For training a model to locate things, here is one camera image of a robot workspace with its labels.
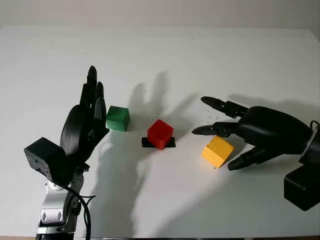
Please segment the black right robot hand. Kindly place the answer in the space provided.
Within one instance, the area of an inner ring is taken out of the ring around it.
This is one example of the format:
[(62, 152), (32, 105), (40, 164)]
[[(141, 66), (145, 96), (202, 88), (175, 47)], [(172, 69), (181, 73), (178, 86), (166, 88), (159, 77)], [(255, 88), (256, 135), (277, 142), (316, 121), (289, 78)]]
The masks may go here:
[(230, 171), (261, 164), (286, 155), (300, 155), (312, 136), (312, 129), (299, 119), (264, 106), (245, 107), (231, 101), (203, 96), (201, 101), (237, 122), (217, 121), (192, 130), (195, 135), (227, 138), (234, 134), (253, 146), (228, 165)]

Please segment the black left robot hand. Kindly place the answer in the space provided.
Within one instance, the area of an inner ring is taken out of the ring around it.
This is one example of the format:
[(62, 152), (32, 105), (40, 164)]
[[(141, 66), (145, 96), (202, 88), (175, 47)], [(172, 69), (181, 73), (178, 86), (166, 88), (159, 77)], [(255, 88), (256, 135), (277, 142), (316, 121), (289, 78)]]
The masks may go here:
[(92, 65), (82, 86), (79, 104), (70, 110), (60, 137), (60, 147), (76, 168), (89, 170), (86, 161), (110, 131), (106, 118), (104, 86), (97, 81), (97, 70)]

